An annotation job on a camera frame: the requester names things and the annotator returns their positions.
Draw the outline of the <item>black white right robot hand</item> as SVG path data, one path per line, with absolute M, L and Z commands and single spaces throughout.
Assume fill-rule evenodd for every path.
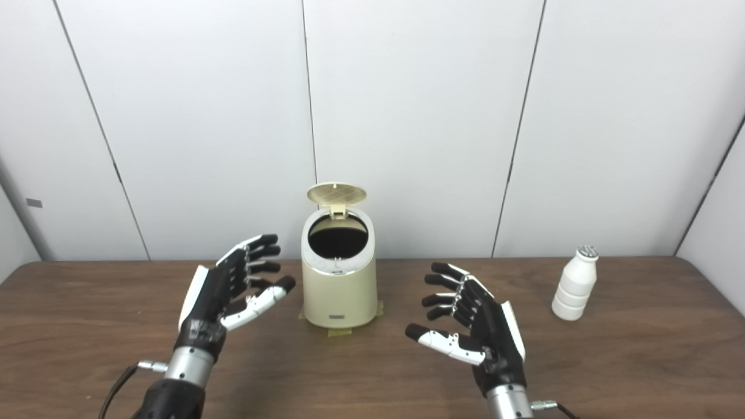
M 445 262 L 433 262 L 425 276 L 428 285 L 442 286 L 421 300 L 430 308 L 429 321 L 451 317 L 467 332 L 439 331 L 409 324 L 405 335 L 418 344 L 470 364 L 474 381 L 484 397 L 494 388 L 526 388 L 525 346 L 510 302 L 495 295 L 473 274 Z

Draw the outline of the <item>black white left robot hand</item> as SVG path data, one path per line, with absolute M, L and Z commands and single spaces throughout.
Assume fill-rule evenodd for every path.
M 193 347 L 218 361 L 227 332 L 256 320 L 290 294 L 292 276 L 274 283 L 260 273 L 278 273 L 269 260 L 281 253 L 276 234 L 264 234 L 235 244 L 212 267 L 199 265 L 179 315 L 175 349 Z

